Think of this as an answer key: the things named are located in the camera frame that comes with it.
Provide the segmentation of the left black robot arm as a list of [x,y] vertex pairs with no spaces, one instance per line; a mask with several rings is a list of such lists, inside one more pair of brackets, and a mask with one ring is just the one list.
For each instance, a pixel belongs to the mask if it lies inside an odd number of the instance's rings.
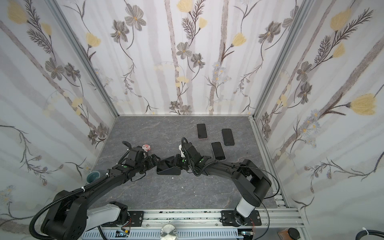
[[61,191],[53,202],[43,207],[32,218],[29,232],[38,240],[76,240],[86,230],[87,211],[99,198],[112,189],[131,181],[136,174],[145,174],[161,160],[155,154],[148,155],[142,147],[128,147],[118,163],[106,174],[84,187],[71,192]]

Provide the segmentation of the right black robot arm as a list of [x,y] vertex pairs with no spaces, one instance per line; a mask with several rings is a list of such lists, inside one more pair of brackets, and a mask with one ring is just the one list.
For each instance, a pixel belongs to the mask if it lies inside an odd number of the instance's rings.
[[241,200],[233,213],[222,222],[230,226],[245,226],[251,220],[251,213],[260,207],[263,200],[267,198],[272,181],[267,176],[268,171],[258,168],[251,160],[231,163],[202,156],[191,142],[182,138],[180,151],[182,153],[181,163],[186,164],[186,170],[199,177],[217,176],[231,180],[241,194]]

